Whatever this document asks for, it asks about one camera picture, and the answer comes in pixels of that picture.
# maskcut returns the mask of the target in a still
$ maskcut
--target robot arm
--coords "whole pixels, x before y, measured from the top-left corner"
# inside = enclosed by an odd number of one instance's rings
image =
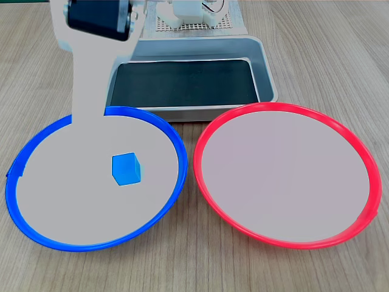
[[[130,61],[146,18],[145,1],[51,0],[55,36],[73,53],[72,123],[104,116],[109,84]]]

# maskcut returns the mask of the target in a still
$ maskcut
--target wooden table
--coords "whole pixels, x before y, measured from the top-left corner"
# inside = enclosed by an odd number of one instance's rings
[[[13,224],[5,174],[22,147],[70,114],[72,55],[60,50],[48,4],[0,4],[0,291],[389,291],[389,2],[241,3],[263,43],[279,101],[321,111],[376,158],[384,194],[359,236],[319,251],[265,245],[223,222],[192,169],[172,210],[115,248],[44,248]],[[205,124],[174,124],[190,157]]]

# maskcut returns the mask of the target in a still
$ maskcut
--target black motor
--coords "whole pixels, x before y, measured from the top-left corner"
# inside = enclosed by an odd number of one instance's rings
[[[69,0],[67,24],[72,29],[126,41],[131,9],[128,0]]]

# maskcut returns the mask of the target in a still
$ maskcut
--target blue cube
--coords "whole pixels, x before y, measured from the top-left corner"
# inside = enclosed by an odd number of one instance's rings
[[[140,164],[135,153],[113,156],[112,176],[120,186],[140,183]]]

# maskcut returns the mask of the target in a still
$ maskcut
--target blue rim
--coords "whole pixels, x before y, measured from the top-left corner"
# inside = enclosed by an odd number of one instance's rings
[[[16,200],[16,187],[18,185],[18,180],[19,177],[22,176],[24,167],[26,166],[27,161],[29,160],[31,154],[36,149],[36,147],[43,140],[45,140],[46,137],[72,123],[72,116],[69,115],[52,123],[44,130],[39,132],[34,138],[32,138],[32,140],[28,142],[26,146],[24,146],[24,148],[20,151],[19,155],[14,160],[7,174],[7,184],[5,186],[5,201],[7,203],[10,216],[13,222],[17,225],[17,227],[31,240],[48,248],[57,249],[60,251],[85,252],[111,248],[113,246],[117,246],[124,242],[127,242],[128,240],[133,239],[134,237],[137,237],[138,235],[147,231],[149,228],[155,225],[170,210],[170,208],[173,207],[173,205],[177,201],[181,190],[184,187],[184,183],[187,177],[188,157],[184,143],[181,137],[176,132],[176,130],[162,118],[150,112],[137,108],[129,108],[126,106],[109,106],[105,110],[105,116],[125,116],[144,120],[145,122],[151,123],[152,125],[158,127],[170,138],[177,151],[179,170],[176,187],[174,188],[173,193],[170,196],[168,202],[153,219],[151,219],[149,222],[147,222],[145,225],[143,225],[141,228],[134,231],[133,233],[110,242],[99,243],[96,245],[68,245],[44,237],[41,234],[37,233],[34,229],[32,229],[23,219],[18,207],[18,203]]]

